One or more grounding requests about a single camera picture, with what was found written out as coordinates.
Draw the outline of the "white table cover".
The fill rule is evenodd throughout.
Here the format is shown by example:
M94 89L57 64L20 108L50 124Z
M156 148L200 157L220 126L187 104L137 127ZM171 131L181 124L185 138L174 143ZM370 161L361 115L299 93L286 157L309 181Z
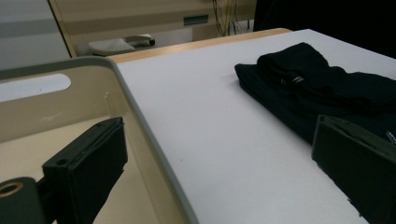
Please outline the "white table cover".
M239 86L234 68L305 42L349 72L396 60L311 30L117 58L131 103L194 224L367 224L311 148Z

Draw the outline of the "large black garment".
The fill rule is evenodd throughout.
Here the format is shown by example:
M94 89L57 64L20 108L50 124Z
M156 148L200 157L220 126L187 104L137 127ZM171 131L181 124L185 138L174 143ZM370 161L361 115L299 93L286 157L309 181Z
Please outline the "large black garment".
M310 144L318 116L327 115L355 123L396 145L396 111L370 113L357 107L333 105L317 95L304 96L286 85L271 82L256 64L238 64L234 69L246 93Z

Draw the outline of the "beige desk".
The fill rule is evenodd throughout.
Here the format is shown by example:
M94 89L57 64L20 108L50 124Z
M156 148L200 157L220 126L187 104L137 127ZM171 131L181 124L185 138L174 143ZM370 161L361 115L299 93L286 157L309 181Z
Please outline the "beige desk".
M48 0L69 53L93 41L254 18L256 0Z

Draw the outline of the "beige plastic basket grey rim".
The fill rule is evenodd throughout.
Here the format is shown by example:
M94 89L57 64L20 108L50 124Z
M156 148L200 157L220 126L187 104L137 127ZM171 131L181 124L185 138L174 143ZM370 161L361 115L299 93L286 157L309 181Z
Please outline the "beige plastic basket grey rim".
M92 224L197 224L165 170L115 63L85 57L0 71L0 183L42 164L105 119L121 117L128 161Z

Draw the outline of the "dark curtain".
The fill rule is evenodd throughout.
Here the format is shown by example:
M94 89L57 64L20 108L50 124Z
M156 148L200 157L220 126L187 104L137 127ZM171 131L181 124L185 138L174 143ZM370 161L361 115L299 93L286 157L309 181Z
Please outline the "dark curtain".
M396 59L396 0L257 0L256 31L311 29Z

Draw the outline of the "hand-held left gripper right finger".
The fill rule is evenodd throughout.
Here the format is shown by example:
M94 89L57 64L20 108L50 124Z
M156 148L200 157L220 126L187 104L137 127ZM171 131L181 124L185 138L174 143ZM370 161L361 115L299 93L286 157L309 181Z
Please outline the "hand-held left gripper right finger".
M312 159L370 224L396 224L396 146L349 121L320 116Z

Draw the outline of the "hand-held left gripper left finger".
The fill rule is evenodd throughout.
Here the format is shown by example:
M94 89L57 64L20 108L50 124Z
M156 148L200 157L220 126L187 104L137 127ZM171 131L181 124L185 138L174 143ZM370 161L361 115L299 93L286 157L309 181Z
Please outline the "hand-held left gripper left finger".
M91 126L43 165L58 224L92 224L128 161L123 118Z

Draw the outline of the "white wheeled chair base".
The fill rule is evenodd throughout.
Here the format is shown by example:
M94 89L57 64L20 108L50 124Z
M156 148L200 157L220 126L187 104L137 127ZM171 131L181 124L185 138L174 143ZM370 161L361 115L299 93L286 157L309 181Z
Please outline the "white wheeled chair base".
M134 44L154 46L155 39L150 34L94 41L88 44L92 54L110 56L135 51Z

